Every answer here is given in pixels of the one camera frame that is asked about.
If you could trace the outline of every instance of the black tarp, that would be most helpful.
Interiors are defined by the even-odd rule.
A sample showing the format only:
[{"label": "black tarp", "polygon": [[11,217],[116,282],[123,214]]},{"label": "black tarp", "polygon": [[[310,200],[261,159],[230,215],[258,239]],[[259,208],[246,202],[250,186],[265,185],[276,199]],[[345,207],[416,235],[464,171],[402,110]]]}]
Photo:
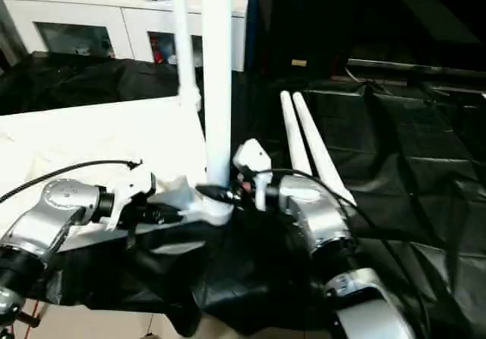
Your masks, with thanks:
[{"label": "black tarp", "polygon": [[[200,74],[198,84],[202,89]],[[0,78],[0,114],[171,96],[176,89],[173,68],[36,54]],[[273,166],[287,167],[282,89],[303,92],[340,175],[380,227],[352,219],[387,287],[414,305],[379,236],[388,238],[424,294],[434,337],[486,337],[486,100],[373,83],[268,84],[235,73],[233,148],[257,138]],[[323,328],[328,308],[309,294],[292,229],[282,216],[236,211],[222,228],[193,224],[146,234],[136,252],[126,252],[122,240],[66,252],[33,296],[91,309],[165,312],[183,334],[197,325],[200,310],[242,334],[267,326]],[[207,245],[181,256],[147,253],[199,239]]]}]

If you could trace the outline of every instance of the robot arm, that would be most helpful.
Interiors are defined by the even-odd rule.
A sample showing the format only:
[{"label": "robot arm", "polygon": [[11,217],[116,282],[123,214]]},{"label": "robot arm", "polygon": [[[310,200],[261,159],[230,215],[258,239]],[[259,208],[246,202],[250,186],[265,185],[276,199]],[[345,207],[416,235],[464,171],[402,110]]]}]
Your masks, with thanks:
[{"label": "robot arm", "polygon": [[[415,337],[377,273],[356,259],[357,242],[333,196],[321,185],[300,176],[284,176],[278,185],[268,186],[270,173],[254,173],[270,169],[270,158],[255,140],[240,147],[234,163],[243,175],[250,172],[254,181],[236,184],[233,189],[207,185],[197,189],[208,197],[242,208],[248,202],[262,211],[266,210],[262,204],[273,206],[295,219],[320,279],[323,297],[334,311],[333,337]],[[265,182],[261,176],[267,176]]]},{"label": "robot arm", "polygon": [[[146,203],[154,192],[155,177],[142,166],[132,170],[128,181],[109,191],[73,179],[46,184],[37,204],[20,215],[0,239],[0,330],[17,319],[38,325],[38,319],[21,311],[25,297],[49,267],[72,226],[107,217],[106,229],[113,230],[125,220],[133,221],[134,215],[140,220],[156,220],[160,211]],[[127,219],[120,219],[125,212]]]},{"label": "robot arm", "polygon": [[29,319],[25,297],[47,269],[73,225],[110,216],[114,195],[73,179],[48,183],[37,204],[0,239],[0,325]]}]

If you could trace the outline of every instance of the white vertical pole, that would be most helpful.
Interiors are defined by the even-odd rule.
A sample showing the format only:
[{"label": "white vertical pole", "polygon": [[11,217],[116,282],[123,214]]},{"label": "white vertical pole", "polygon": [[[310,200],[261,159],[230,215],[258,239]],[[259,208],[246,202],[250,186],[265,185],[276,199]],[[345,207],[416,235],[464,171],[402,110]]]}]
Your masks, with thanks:
[{"label": "white vertical pole", "polygon": [[355,199],[344,186],[344,183],[342,183],[326,145],[319,134],[319,130],[317,130],[317,126],[305,104],[304,97],[302,97],[300,92],[295,92],[293,98],[320,180],[326,183],[334,192],[339,193],[355,204]]},{"label": "white vertical pole", "polygon": [[231,147],[232,0],[202,0],[207,181],[225,186]]},{"label": "white vertical pole", "polygon": [[283,121],[286,124],[292,168],[294,170],[301,170],[302,172],[312,174],[301,131],[298,127],[297,118],[295,117],[294,106],[292,105],[290,93],[288,91],[283,90],[280,93],[280,102],[282,103]]},{"label": "white vertical pole", "polygon": [[175,50],[179,76],[179,96],[185,104],[200,110],[200,93],[194,72],[192,39],[188,27],[188,6],[186,0],[172,0],[175,22]]}]

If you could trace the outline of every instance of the black fabric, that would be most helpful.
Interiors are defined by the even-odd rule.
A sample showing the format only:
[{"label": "black fabric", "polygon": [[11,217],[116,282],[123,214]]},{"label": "black fabric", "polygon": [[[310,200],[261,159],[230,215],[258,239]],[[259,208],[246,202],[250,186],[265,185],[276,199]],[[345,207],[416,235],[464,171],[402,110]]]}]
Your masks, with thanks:
[{"label": "black fabric", "polygon": [[[170,67],[37,54],[0,78],[1,113],[171,96]],[[418,87],[266,84],[233,76],[232,147],[257,138],[273,166],[289,167],[279,92],[300,90],[340,175],[380,227],[352,218],[368,260],[388,289],[412,291],[378,240],[385,236],[425,296],[433,337],[486,337],[484,188],[486,101]],[[168,242],[206,241],[180,256],[153,256]],[[267,326],[327,327],[329,307],[310,284],[295,227],[285,216],[235,211],[225,227],[204,224],[66,252],[32,296],[91,309],[167,312],[189,335],[199,312],[242,334]]]}]

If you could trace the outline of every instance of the tiled floor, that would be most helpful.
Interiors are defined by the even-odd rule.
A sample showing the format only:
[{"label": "tiled floor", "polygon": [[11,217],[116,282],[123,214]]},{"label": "tiled floor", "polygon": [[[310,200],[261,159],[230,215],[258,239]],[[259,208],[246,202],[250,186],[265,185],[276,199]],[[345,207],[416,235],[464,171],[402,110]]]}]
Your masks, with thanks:
[{"label": "tiled floor", "polygon": [[[25,312],[32,312],[28,302]],[[38,328],[30,331],[29,339],[139,339],[149,327],[151,314],[138,312],[90,311],[82,306],[50,306]],[[24,338],[26,325],[14,326],[17,339]],[[150,331],[161,339],[180,339],[164,315],[154,315]],[[194,339],[246,339],[222,322],[204,317]],[[327,333],[290,331],[268,328],[249,339],[330,339]]]}]

